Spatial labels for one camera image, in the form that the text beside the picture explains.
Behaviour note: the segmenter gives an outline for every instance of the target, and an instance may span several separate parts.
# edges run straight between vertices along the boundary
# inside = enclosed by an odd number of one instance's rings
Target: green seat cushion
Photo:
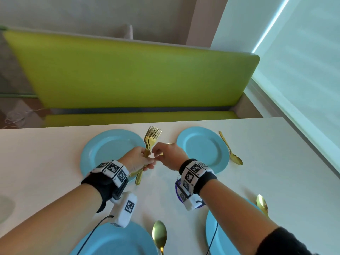
[[[233,106],[260,60],[109,38],[3,35],[48,108]]]
[[[45,127],[237,119],[232,111],[48,115]]]

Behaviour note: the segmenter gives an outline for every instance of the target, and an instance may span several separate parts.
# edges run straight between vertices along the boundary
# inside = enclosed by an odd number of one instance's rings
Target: light strip
[[[262,43],[262,41],[265,39],[266,35],[268,34],[268,32],[270,31],[270,29],[273,27],[274,23],[277,21],[278,17],[280,16],[280,14],[282,13],[283,9],[286,7],[287,3],[289,2],[289,0],[284,0],[281,7],[279,8],[278,12],[275,14],[274,18],[272,19],[272,21],[270,22],[269,26],[267,27],[265,33],[262,35],[260,41],[257,43],[257,45],[255,46],[254,50],[252,51],[252,53],[254,53],[257,48],[260,46],[260,44]]]

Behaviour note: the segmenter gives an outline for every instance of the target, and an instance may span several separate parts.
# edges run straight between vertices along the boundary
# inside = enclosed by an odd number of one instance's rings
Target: forearm
[[[46,206],[0,239],[0,254],[68,254],[102,203],[82,184]]]
[[[210,180],[200,196],[220,227],[242,255],[254,255],[278,226],[218,180]]]

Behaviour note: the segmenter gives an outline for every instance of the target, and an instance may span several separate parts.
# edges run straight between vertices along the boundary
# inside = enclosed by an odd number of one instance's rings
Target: hand
[[[171,170],[179,171],[181,165],[189,159],[185,151],[176,143],[165,144],[158,142],[152,149],[157,161],[161,161],[166,167]]]
[[[134,173],[141,169],[144,165],[147,165],[143,170],[154,169],[156,161],[150,157],[143,157],[145,148],[135,147],[127,152],[118,162],[125,165],[129,173]]]

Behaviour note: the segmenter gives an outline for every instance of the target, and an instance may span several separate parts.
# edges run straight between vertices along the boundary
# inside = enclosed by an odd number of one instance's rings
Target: black cable
[[[210,251],[210,247],[211,247],[212,242],[213,242],[213,240],[214,240],[214,238],[215,238],[215,234],[216,234],[216,232],[217,232],[217,228],[218,228],[218,223],[217,223],[216,230],[215,230],[215,232],[214,232],[213,238],[211,239],[211,243],[210,243],[210,245],[209,245],[209,248],[208,248],[208,251],[207,251],[207,254],[206,254],[206,255],[208,255],[208,253],[209,253],[209,251]]]
[[[96,225],[96,227],[92,230],[92,232],[90,233],[90,235],[87,237],[86,241],[84,242],[83,246],[80,248],[80,250],[78,251],[77,255],[79,255],[79,253],[82,251],[82,249],[84,248],[85,244],[87,243],[87,241],[90,239],[91,235],[93,234],[93,232],[96,230],[96,228],[100,225],[101,222],[103,222],[106,218],[113,218],[114,216],[109,215],[107,217],[104,217],[102,220],[100,220],[100,222],[98,223],[98,225]]]

